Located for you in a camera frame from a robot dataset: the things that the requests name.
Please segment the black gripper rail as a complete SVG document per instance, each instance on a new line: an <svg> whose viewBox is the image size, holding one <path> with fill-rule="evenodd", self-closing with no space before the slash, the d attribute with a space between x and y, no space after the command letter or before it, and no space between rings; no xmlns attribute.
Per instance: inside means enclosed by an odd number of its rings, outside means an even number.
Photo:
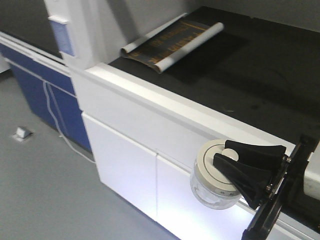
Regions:
<svg viewBox="0 0 320 240"><path fill-rule="evenodd" d="M238 160L216 153L213 166L236 187L250 208L257 209L266 198L266 187L271 183L273 173L282 166L286 147L251 145L232 140L226 140L224 146L236 151ZM320 200L308 196L304 186L305 170L311 165L309 159L319 146L319 139L301 136L290 156L285 158L280 184L273 187L272 198L255 213L242 233L243 240L266 240L280 213L287 214L316 233L320 232Z"/></svg>

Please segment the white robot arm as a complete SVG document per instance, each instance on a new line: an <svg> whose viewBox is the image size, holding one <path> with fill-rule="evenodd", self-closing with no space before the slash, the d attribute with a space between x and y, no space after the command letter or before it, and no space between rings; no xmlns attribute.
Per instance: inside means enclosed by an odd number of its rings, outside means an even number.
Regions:
<svg viewBox="0 0 320 240"><path fill-rule="evenodd" d="M256 210L243 240L265 240L280 213L320 231L320 142L302 135L290 155L282 145L261 146L227 140L238 160L216 153L213 166Z"/></svg>

